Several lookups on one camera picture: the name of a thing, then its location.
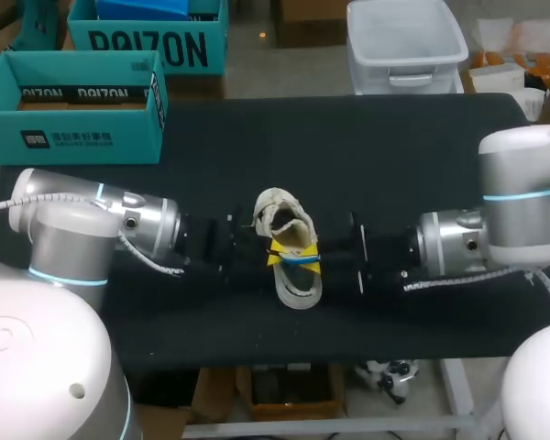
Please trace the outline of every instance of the box flap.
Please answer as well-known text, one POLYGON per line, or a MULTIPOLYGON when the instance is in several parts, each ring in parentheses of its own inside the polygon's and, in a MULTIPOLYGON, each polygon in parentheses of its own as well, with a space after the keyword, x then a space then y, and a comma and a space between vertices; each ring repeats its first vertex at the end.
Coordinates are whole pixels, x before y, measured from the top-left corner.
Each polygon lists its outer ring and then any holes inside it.
POLYGON ((138 421, 147 440, 180 440, 189 412, 158 406, 137 405, 138 421))
POLYGON ((195 421, 225 422, 235 398, 234 368, 201 368, 192 399, 195 421))

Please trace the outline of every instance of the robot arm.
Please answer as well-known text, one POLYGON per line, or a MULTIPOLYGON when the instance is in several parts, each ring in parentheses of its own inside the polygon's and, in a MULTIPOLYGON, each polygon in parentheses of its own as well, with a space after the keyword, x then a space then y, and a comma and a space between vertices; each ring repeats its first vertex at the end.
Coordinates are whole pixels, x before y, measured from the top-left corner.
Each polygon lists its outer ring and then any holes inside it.
POLYGON ((494 133, 479 147, 489 253, 501 265, 550 265, 550 126, 494 133))

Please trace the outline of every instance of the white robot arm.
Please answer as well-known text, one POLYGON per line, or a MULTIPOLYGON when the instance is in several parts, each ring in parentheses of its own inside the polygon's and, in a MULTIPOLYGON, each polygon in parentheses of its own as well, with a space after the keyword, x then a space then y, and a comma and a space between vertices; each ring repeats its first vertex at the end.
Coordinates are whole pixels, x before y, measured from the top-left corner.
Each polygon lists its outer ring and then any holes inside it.
POLYGON ((140 440, 124 375, 77 295, 0 265, 0 439, 140 440))

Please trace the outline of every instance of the concrete floor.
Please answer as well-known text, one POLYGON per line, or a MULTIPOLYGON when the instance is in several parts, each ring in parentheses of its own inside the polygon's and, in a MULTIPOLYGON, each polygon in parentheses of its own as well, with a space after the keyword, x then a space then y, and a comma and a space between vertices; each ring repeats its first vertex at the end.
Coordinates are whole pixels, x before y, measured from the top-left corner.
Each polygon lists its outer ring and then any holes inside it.
MULTIPOLYGON (((334 46, 313 49, 276 49, 269 0, 241 0, 242 10, 232 16, 226 87, 229 98, 270 98, 352 94, 347 67, 347 48, 334 46)), ((463 29, 469 50, 479 48, 473 38, 477 18, 513 17, 516 20, 549 18, 550 0, 447 0, 463 29)), ((501 369, 503 358, 467 359, 465 366, 476 401, 489 394, 492 378, 501 369)), ((412 385, 412 396, 396 407, 386 396, 363 389, 349 392, 351 416, 438 415, 447 412, 447 399, 440 373, 433 362, 421 365, 420 376, 412 385)), ((492 424, 493 440, 500 431, 492 424)), ((403 440, 451 440, 454 433, 405 433, 403 440)), ((389 434, 342 435, 342 440, 389 440, 389 434)))

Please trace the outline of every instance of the coiled cable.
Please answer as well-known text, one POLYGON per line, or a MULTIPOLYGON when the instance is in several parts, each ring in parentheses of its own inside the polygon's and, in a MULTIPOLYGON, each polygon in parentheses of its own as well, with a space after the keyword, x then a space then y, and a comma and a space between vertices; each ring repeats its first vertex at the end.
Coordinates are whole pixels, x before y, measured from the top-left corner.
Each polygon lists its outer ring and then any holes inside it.
POLYGON ((504 277, 510 273, 518 272, 519 269, 507 268, 494 270, 492 272, 481 273, 479 275, 471 275, 462 278, 452 278, 448 280, 429 280, 429 281, 417 281, 403 286, 405 292, 419 291, 421 289, 431 289, 433 287, 445 287, 445 286, 460 286, 463 284, 472 284, 474 282, 481 282, 487 280, 493 280, 495 278, 504 277))
POLYGON ((475 282, 482 282, 487 280, 493 280, 495 278, 504 277, 510 273, 515 273, 523 271, 525 278, 534 285, 534 276, 540 280, 544 285, 548 294, 550 295, 550 278, 544 273, 541 269, 525 270, 525 269, 515 269, 507 268, 495 270, 492 272, 482 273, 480 275, 473 275, 463 278, 453 278, 449 280, 429 280, 429 281, 417 281, 403 286, 405 292, 419 291, 422 289, 431 289, 433 287, 445 287, 445 286, 459 286, 464 284, 472 284, 475 282))

